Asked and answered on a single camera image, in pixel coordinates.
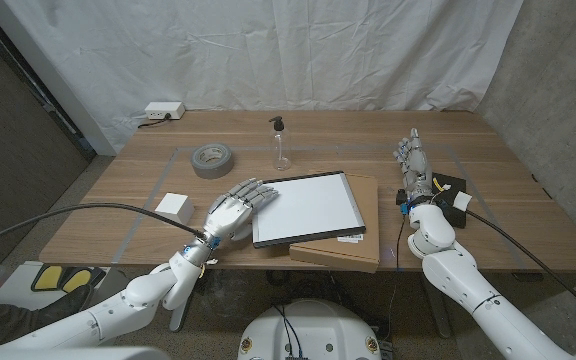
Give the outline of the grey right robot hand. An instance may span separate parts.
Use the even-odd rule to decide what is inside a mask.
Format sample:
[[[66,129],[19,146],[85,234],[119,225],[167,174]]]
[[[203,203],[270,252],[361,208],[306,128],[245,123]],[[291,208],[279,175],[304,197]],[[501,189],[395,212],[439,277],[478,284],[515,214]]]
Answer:
[[[403,138],[393,156],[399,164],[403,174],[403,188],[409,202],[417,198],[424,200],[432,196],[432,167],[422,147],[421,139],[416,128],[412,128],[410,136]]]

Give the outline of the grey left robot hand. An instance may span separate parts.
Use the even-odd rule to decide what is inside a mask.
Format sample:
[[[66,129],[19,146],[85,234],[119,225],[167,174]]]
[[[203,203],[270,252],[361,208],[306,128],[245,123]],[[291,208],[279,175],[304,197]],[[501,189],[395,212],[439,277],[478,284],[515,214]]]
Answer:
[[[203,229],[212,249],[225,239],[232,239],[252,217],[272,202],[279,192],[261,180],[250,178],[220,195],[209,207]]]

